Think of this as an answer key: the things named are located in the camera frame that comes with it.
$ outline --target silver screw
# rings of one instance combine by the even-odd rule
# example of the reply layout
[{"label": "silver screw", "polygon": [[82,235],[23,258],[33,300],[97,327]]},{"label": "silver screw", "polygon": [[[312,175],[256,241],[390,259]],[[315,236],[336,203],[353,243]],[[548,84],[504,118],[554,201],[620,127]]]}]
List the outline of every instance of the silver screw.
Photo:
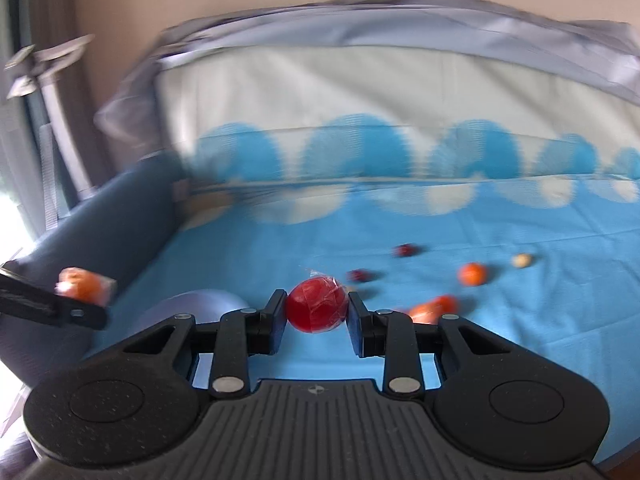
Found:
[{"label": "silver screw", "polygon": [[244,388],[244,381],[238,377],[218,377],[211,386],[220,394],[232,394]]},{"label": "silver screw", "polygon": [[412,394],[420,389],[420,382],[411,377],[396,377],[389,381],[389,389],[396,394]]}]

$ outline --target toy fruit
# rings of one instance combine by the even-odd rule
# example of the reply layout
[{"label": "toy fruit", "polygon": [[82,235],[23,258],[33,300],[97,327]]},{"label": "toy fruit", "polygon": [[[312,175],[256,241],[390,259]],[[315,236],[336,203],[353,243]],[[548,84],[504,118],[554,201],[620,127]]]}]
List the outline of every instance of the toy fruit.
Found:
[{"label": "toy fruit", "polygon": [[334,278],[315,276],[289,293],[287,319],[302,332],[325,332],[344,321],[348,302],[347,291]]},{"label": "toy fruit", "polygon": [[373,280],[373,273],[365,269],[355,269],[347,272],[347,278],[350,282],[366,283]]},{"label": "toy fruit", "polygon": [[478,286],[486,283],[487,271],[482,264],[472,262],[460,267],[458,271],[460,283],[466,286]]},{"label": "toy fruit", "polygon": [[105,290],[98,274],[78,267],[68,267],[60,272],[56,292],[60,296],[104,306]]},{"label": "toy fruit", "polygon": [[415,256],[420,252],[420,247],[415,244],[402,244],[394,248],[394,254],[399,258],[407,258],[409,256]]},{"label": "toy fruit", "polygon": [[516,254],[511,259],[511,265],[518,269],[524,269],[525,267],[529,267],[533,262],[533,256],[527,253]]},{"label": "toy fruit", "polygon": [[434,324],[438,322],[442,314],[455,314],[457,311],[458,300],[447,294],[414,306],[409,311],[409,316],[414,320],[414,323]]}]

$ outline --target red fruit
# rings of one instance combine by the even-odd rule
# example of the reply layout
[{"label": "red fruit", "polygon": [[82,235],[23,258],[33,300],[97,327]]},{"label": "red fruit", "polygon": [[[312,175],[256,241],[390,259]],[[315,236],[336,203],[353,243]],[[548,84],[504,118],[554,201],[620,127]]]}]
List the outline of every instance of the red fruit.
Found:
[{"label": "red fruit", "polygon": [[399,258],[406,258],[408,256],[415,256],[419,252],[420,252],[420,247],[418,247],[415,244],[402,244],[402,245],[398,245],[398,247],[396,247],[394,249],[394,253]]},{"label": "red fruit", "polygon": [[350,282],[365,283],[373,280],[373,274],[364,269],[350,270],[347,272],[347,279]]},{"label": "red fruit", "polygon": [[458,311],[458,300],[449,294],[438,296],[432,301],[414,306],[409,316],[414,323],[434,324],[442,314],[455,314]]},{"label": "red fruit", "polygon": [[287,320],[302,332],[325,332],[344,321],[349,298],[331,276],[315,276],[297,285],[287,297]]},{"label": "red fruit", "polygon": [[476,262],[466,264],[460,267],[458,279],[466,286],[484,285],[487,279],[486,267]]}]

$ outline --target dark blue padded side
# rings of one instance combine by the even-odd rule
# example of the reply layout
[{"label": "dark blue padded side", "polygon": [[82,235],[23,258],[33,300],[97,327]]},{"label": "dark blue padded side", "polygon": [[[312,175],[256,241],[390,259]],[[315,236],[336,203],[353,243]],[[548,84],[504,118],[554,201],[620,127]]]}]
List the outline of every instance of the dark blue padded side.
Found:
[{"label": "dark blue padded side", "polygon": [[[53,290],[60,270],[82,267],[117,280],[124,290],[178,228],[173,184],[183,178],[174,153],[139,161],[79,205],[11,270]],[[29,386],[45,372],[80,360],[91,344],[91,330],[0,316],[0,360]]]}]

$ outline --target blue surface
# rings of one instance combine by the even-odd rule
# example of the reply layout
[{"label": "blue surface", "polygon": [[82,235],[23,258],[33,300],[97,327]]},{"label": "blue surface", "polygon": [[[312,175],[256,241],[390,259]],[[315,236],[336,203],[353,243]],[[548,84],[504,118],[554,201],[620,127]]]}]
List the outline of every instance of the blue surface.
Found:
[{"label": "blue surface", "polygon": [[[382,273],[360,288],[371,310],[455,294],[473,322],[597,384],[611,408],[602,460],[640,436],[640,202],[637,193],[620,195],[612,182],[561,182],[568,194],[560,207],[537,179],[461,187],[360,183],[315,187],[313,198],[303,186],[235,192],[235,205],[219,218],[170,241],[112,307],[113,324],[98,344],[112,344],[133,317],[188,290],[228,290],[261,308],[274,289],[291,290],[311,270],[340,279],[351,269],[371,269]],[[424,206],[433,191],[467,199],[434,215],[433,204]],[[402,200],[389,199],[393,193]],[[300,200],[316,218],[292,223],[300,220],[292,216]],[[265,216],[265,206],[283,212]],[[406,242],[426,250],[392,257],[392,248]],[[519,252],[534,254],[535,264],[511,267]],[[463,288],[456,271],[469,261],[488,264],[491,282]],[[279,354],[250,361],[254,381],[380,380],[383,370],[381,358],[356,358],[344,326],[318,335],[288,326]],[[423,365],[427,385],[437,386],[432,357]]]}]

